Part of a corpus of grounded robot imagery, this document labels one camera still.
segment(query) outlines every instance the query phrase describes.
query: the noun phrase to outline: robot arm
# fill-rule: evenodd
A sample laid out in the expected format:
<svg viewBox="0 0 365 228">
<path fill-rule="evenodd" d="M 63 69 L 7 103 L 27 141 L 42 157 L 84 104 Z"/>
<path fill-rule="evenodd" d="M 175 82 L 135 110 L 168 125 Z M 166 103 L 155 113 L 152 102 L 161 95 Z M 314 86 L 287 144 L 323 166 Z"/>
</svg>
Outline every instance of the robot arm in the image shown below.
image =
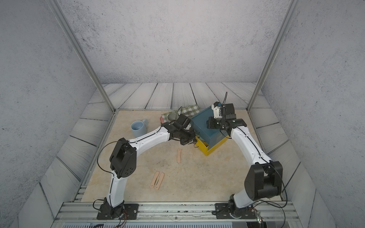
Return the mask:
<svg viewBox="0 0 365 228">
<path fill-rule="evenodd" d="M 245 179 L 245 189 L 231 195 L 228 201 L 230 213 L 240 216 L 256 200 L 271 198 L 281 193 L 283 168 L 279 162 L 273 162 L 261 150 L 252 138 L 246 123 L 242 119 L 236 119 L 233 104 L 222 105 L 222 108 L 223 111 L 220 111 L 217 116 L 215 113 L 214 117 L 208 119 L 207 128 L 227 131 L 250 166 Z M 104 199 L 99 214 L 102 212 L 103 215 L 108 214 L 112 218 L 118 218 L 122 214 L 127 179 L 136 169 L 137 157 L 140 154 L 174 138 L 178 138 L 182 145 L 195 142 L 194 130 L 185 129 L 189 123 L 190 119 L 180 115 L 176 121 L 163 123 L 160 128 L 141 137 L 131 140 L 122 138 L 118 141 L 110 157 L 112 170 L 110 192 Z"/>
</svg>

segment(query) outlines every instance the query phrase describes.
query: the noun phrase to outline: vent grille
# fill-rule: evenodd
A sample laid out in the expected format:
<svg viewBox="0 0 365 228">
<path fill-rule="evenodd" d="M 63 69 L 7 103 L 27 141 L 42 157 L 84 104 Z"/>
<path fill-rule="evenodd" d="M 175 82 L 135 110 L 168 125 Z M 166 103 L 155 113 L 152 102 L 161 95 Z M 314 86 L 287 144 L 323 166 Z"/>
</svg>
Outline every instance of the vent grille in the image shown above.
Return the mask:
<svg viewBox="0 0 365 228">
<path fill-rule="evenodd" d="M 93 228 L 98 224 L 104 226 L 97 228 L 114 228 L 118 223 L 65 223 L 63 228 Z M 174 223 L 130 223 L 124 228 L 232 228 L 232 222 L 174 222 Z"/>
</svg>

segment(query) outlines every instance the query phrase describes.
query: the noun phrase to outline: concrete wall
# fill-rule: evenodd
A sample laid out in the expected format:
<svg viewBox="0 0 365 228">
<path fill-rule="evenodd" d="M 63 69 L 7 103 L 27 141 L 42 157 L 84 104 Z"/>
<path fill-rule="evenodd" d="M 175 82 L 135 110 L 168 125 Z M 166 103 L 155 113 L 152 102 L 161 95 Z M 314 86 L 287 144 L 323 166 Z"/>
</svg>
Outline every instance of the concrete wall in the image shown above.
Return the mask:
<svg viewBox="0 0 365 228">
<path fill-rule="evenodd" d="M 102 83 L 256 82 L 290 0 L 58 0 Z"/>
<path fill-rule="evenodd" d="M 95 86 L 44 0 L 1 1 L 0 21 L 0 227 L 7 227 Z"/>
<path fill-rule="evenodd" d="M 339 227 L 365 223 L 364 12 L 302 0 L 263 87 Z"/>
</svg>

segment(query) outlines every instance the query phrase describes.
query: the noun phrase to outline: popsicle stick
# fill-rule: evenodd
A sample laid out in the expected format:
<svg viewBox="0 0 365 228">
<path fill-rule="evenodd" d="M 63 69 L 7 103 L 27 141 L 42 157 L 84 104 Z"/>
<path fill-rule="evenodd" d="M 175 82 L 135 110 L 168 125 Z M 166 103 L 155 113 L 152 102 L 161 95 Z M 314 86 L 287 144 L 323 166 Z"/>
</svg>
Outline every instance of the popsicle stick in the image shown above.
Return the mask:
<svg viewBox="0 0 365 228">
<path fill-rule="evenodd" d="M 161 173 L 160 178 L 158 179 L 158 183 L 156 185 L 156 190 L 158 190 L 160 188 L 164 176 L 165 176 L 165 174 Z"/>
<path fill-rule="evenodd" d="M 159 171 L 155 172 L 155 176 L 153 176 L 150 188 L 153 188 L 155 186 L 155 183 L 156 183 L 156 180 L 157 180 L 157 177 L 159 174 L 160 174 Z"/>
<path fill-rule="evenodd" d="M 177 149 L 177 163 L 181 162 L 181 149 Z"/>
</svg>

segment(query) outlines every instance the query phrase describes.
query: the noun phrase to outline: beige tabletop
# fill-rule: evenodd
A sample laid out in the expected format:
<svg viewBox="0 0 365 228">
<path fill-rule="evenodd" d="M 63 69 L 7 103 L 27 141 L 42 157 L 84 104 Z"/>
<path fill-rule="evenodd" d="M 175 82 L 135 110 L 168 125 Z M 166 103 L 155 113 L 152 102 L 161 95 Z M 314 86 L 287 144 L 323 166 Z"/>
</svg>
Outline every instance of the beige tabletop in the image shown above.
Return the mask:
<svg viewBox="0 0 365 228">
<path fill-rule="evenodd" d="M 160 126 L 161 114 L 166 111 L 119 111 L 105 144 L 120 138 L 134 138 L 130 125 L 136 120 L 148 120 L 148 131 Z M 236 110 L 257 141 L 246 110 Z M 115 143 L 107 146 L 99 157 L 99 164 L 110 170 L 109 157 Z M 177 163 L 177 149 L 181 149 L 181 163 Z M 205 156 L 192 144 L 181 146 L 170 140 L 147 150 L 137 158 L 137 169 L 129 176 L 124 193 L 126 202 L 148 201 L 227 201 L 230 195 L 244 188 L 249 166 L 237 144 L 228 139 L 212 154 Z M 165 173 L 159 190 L 150 189 L 156 171 Z M 95 167 L 82 202 L 103 199 L 109 192 L 111 174 Z"/>
</svg>

